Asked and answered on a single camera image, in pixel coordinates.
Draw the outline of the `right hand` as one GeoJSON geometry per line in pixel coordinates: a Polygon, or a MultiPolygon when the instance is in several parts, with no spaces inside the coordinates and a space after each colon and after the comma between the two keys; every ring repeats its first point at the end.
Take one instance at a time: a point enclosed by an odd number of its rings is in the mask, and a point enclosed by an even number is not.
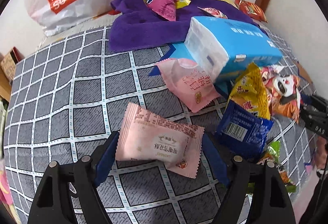
{"type": "Polygon", "coordinates": [[[314,162],[318,169],[324,169],[326,158],[327,158],[327,151],[325,149],[327,141],[326,139],[322,138],[321,136],[318,137],[316,141],[316,151],[314,162]]]}

